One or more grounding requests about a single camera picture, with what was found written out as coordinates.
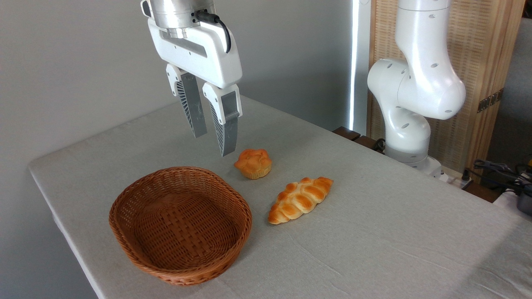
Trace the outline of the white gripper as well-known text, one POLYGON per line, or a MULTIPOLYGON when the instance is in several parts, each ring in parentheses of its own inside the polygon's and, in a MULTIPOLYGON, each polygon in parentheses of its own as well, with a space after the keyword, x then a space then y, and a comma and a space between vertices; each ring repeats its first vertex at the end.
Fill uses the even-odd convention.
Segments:
POLYGON ((237 145, 238 118, 242 116, 241 95, 236 85, 242 78, 241 60, 234 36, 227 42, 220 25, 200 22, 186 29, 186 38, 173 38, 148 19, 148 28, 156 51, 167 62, 166 73, 171 91, 183 107, 195 138, 207 134, 197 79, 210 103, 220 153, 224 157, 237 145))

